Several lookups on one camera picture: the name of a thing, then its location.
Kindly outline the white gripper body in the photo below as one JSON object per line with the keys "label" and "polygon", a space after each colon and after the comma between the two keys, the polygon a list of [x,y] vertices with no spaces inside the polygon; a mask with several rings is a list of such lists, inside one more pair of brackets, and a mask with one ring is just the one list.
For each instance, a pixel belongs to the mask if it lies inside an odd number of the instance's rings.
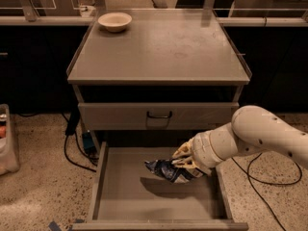
{"label": "white gripper body", "polygon": [[221,163],[221,158],[210,144],[209,132],[198,133],[192,138],[192,158],[196,167],[208,176]]}

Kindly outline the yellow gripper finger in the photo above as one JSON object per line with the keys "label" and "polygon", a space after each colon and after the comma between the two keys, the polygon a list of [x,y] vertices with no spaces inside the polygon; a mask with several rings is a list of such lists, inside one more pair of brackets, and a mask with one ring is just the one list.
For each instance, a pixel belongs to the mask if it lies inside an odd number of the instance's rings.
{"label": "yellow gripper finger", "polygon": [[175,167],[179,167],[179,168],[185,168],[185,169],[197,168],[196,163],[193,161],[193,159],[191,157],[189,157],[189,158],[173,159],[171,161],[171,163]]}
{"label": "yellow gripper finger", "polygon": [[187,158],[192,155],[193,140],[184,142],[173,154],[173,159]]}

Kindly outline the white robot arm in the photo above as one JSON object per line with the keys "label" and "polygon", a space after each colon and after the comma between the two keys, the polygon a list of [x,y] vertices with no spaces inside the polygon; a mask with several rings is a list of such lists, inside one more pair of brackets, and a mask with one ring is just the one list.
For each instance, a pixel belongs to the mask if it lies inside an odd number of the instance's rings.
{"label": "white robot arm", "polygon": [[272,150],[308,168],[308,134],[258,106],[243,106],[229,123],[201,132],[172,155],[175,167],[212,169],[234,156]]}

